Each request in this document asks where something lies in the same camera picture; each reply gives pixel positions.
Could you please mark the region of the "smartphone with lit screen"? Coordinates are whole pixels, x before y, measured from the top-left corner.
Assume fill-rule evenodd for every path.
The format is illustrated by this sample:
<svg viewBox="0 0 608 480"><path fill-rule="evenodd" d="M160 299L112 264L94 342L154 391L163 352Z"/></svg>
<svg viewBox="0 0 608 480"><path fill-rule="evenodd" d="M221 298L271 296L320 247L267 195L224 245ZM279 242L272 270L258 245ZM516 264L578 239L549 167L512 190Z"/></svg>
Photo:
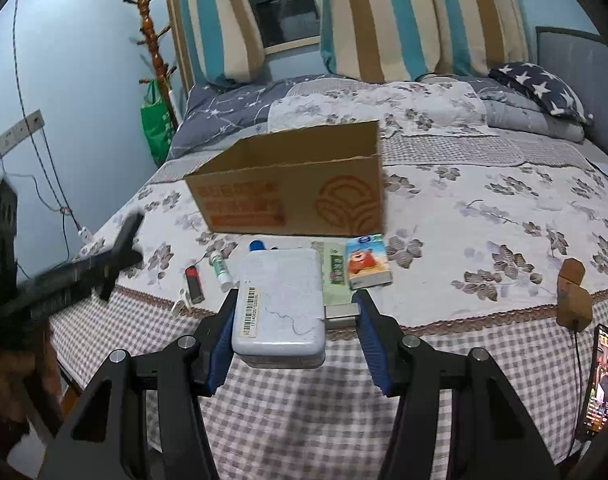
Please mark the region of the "smartphone with lit screen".
<svg viewBox="0 0 608 480"><path fill-rule="evenodd" d="M596 437L608 421L608 327L598 324L594 331L594 348L588 385L578 420L575 437L581 442Z"/></svg>

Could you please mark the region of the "navy star pillow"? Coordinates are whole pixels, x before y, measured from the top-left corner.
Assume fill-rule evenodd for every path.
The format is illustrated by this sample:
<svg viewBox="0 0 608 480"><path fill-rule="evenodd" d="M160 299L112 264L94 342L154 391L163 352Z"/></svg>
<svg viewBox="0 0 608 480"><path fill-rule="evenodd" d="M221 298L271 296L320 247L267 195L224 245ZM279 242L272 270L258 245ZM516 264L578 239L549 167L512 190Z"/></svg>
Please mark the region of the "navy star pillow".
<svg viewBox="0 0 608 480"><path fill-rule="evenodd" d="M576 92L542 66L509 62L493 67L488 76L524 94L552 117L571 119L585 126L592 123L594 116L586 110Z"/></svg>

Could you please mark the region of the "green shopping bag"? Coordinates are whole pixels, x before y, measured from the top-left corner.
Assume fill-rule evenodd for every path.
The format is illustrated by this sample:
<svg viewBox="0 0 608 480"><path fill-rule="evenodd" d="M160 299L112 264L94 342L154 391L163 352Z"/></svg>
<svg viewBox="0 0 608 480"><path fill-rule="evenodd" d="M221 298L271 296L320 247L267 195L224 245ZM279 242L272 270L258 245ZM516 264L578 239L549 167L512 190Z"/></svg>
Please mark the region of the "green shopping bag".
<svg viewBox="0 0 608 480"><path fill-rule="evenodd" d="M144 138L153 162L157 166L162 166L166 162L176 128L156 80L147 84L140 117Z"/></svg>

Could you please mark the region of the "right striped pillow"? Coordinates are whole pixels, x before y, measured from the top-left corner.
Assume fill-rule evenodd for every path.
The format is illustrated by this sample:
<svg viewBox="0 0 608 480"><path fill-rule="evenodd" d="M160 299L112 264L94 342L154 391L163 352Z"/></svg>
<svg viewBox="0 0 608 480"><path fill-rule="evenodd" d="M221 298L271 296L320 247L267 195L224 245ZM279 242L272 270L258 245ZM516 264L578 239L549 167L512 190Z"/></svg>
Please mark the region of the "right striped pillow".
<svg viewBox="0 0 608 480"><path fill-rule="evenodd" d="M371 84L528 59L520 0L321 0L327 71Z"/></svg>

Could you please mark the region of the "white power adapter box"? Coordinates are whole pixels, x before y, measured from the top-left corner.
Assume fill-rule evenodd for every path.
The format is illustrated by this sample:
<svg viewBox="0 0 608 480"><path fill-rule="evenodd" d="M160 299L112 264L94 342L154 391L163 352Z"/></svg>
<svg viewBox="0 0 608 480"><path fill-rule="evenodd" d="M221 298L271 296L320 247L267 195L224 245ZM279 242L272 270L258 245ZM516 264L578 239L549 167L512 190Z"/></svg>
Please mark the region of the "white power adapter box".
<svg viewBox="0 0 608 480"><path fill-rule="evenodd" d="M254 250L240 263L232 349L250 367L317 368L327 331L353 326L359 314L354 302L325 305L313 248Z"/></svg>

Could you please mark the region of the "striped pillow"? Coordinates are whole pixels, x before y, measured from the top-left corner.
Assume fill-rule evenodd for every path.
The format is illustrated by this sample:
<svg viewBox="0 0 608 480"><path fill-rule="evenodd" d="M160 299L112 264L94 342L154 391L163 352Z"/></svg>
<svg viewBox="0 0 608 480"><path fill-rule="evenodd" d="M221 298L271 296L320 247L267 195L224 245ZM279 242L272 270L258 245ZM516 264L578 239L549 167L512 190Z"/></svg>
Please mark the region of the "striped pillow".
<svg viewBox="0 0 608 480"><path fill-rule="evenodd" d="M327 71L371 84L528 59L520 0L321 0Z"/></svg>
<svg viewBox="0 0 608 480"><path fill-rule="evenodd" d="M183 88L257 79L265 48L249 0L166 0Z"/></svg>

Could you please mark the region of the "green tissue packet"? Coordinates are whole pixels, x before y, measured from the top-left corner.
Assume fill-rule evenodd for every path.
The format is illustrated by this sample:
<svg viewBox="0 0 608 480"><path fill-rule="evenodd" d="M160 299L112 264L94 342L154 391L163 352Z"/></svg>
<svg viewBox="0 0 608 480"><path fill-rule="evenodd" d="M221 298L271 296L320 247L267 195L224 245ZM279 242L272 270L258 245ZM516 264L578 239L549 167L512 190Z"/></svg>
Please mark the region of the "green tissue packet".
<svg viewBox="0 0 608 480"><path fill-rule="evenodd" d="M310 244L320 257L322 296L326 307L341 306L351 302L351 289L347 282L345 245L336 242Z"/></svg>

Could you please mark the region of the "blue cap clear bottle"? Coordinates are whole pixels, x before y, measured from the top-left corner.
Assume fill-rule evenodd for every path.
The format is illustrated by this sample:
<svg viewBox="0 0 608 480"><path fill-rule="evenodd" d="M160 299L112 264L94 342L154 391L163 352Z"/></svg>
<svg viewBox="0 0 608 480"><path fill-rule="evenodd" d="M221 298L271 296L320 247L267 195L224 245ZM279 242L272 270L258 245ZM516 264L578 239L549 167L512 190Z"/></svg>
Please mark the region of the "blue cap clear bottle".
<svg viewBox="0 0 608 480"><path fill-rule="evenodd" d="M277 250L277 246L266 246L262 240L252 240L249 243L250 252L260 252L261 250Z"/></svg>

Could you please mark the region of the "grey padded headboard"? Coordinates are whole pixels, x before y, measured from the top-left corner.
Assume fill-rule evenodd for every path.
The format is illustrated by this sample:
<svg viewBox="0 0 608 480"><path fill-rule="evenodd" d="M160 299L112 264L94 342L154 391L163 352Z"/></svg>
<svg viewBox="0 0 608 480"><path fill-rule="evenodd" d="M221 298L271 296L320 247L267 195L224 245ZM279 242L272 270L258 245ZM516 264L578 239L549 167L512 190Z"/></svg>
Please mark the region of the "grey padded headboard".
<svg viewBox="0 0 608 480"><path fill-rule="evenodd" d="M589 140L608 155L608 47L591 32L537 26L540 66L560 76L578 95L594 118Z"/></svg>

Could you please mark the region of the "brown cardboard box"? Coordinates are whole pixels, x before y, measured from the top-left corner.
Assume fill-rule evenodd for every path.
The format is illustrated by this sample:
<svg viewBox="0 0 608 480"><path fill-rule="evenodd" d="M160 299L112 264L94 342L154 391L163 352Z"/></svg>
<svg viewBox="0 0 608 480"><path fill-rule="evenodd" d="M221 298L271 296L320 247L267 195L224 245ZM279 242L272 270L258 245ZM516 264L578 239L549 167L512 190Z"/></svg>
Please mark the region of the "brown cardboard box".
<svg viewBox="0 0 608 480"><path fill-rule="evenodd" d="M354 237L384 230L377 122L252 136L185 183L213 232Z"/></svg>

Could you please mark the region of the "white plastic clip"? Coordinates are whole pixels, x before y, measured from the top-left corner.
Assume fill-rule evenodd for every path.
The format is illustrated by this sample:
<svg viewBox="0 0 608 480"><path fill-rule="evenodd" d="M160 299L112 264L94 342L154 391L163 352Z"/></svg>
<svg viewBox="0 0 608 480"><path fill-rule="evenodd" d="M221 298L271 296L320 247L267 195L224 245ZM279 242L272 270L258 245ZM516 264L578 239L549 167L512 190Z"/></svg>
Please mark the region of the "white plastic clip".
<svg viewBox="0 0 608 480"><path fill-rule="evenodd" d="M170 313L172 316L185 315L192 309L192 302L190 299L189 292L182 288L178 292L178 296L173 306L171 307Z"/></svg>

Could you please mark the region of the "red black lighter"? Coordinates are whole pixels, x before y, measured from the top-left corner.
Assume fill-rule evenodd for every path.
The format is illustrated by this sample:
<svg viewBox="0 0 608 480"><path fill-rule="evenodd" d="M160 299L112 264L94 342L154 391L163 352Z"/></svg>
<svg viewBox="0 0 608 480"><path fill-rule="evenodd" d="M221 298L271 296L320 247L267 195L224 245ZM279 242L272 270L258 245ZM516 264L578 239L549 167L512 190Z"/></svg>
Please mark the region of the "red black lighter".
<svg viewBox="0 0 608 480"><path fill-rule="evenodd" d="M188 266L185 269L185 281L188 287L188 297L191 304L200 304L204 301L204 292L197 266Z"/></svg>

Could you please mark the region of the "left striped pillow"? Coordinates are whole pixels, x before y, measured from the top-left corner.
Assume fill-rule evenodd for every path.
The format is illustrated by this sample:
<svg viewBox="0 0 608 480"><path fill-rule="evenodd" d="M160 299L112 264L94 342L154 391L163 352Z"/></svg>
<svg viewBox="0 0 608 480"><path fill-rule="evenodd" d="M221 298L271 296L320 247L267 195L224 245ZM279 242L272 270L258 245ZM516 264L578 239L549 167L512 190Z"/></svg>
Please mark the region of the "left striped pillow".
<svg viewBox="0 0 608 480"><path fill-rule="evenodd" d="M265 48L249 0L166 0L183 88L257 79Z"/></svg>

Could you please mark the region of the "floral checked bedspread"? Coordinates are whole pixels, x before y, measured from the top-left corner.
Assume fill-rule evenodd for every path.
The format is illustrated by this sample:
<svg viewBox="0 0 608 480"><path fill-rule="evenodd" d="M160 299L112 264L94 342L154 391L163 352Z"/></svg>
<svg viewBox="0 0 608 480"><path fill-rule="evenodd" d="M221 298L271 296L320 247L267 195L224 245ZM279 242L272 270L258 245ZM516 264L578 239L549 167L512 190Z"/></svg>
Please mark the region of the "floral checked bedspread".
<svg viewBox="0 0 608 480"><path fill-rule="evenodd" d="M380 124L393 274L373 291L377 307L436 349L485 347L552 458L563 460L592 332L573 336L557 324L557 278L564 260L580 260L596 321L608 326L608 179L572 143L490 128L474 89L450 78L302 84L272 104L265 133L367 120ZM183 175L249 137L170 160L86 247L101 252L127 214L144 211L144 259L121 275L110 302L84 300L52 321L58 358L78 385L112 350L162 349L219 309L225 296L208 257L221 252L236 271L251 240L211 231ZM172 316L179 290L188 290L188 266L200 272L204 301Z"/></svg>

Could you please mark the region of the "white green tube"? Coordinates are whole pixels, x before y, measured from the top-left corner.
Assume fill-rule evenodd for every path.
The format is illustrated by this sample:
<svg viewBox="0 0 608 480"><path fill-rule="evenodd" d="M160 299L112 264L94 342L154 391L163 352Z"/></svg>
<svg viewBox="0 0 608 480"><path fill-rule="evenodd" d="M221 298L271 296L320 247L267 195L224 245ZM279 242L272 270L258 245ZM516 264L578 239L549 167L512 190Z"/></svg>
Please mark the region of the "white green tube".
<svg viewBox="0 0 608 480"><path fill-rule="evenodd" d="M216 274L221 291L229 292L234 286L234 281L226 264L226 259L223 258L223 254L221 252L212 252L208 260Z"/></svg>

